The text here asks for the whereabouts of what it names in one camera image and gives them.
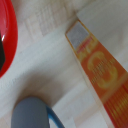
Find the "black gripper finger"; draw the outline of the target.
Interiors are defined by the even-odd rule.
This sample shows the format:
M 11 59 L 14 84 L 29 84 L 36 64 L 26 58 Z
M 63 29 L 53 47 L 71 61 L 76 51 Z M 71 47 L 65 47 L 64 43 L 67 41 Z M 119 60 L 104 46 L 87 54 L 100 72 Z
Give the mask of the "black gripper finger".
M 5 62 L 5 53 L 2 42 L 0 42 L 0 71 L 4 65 Z

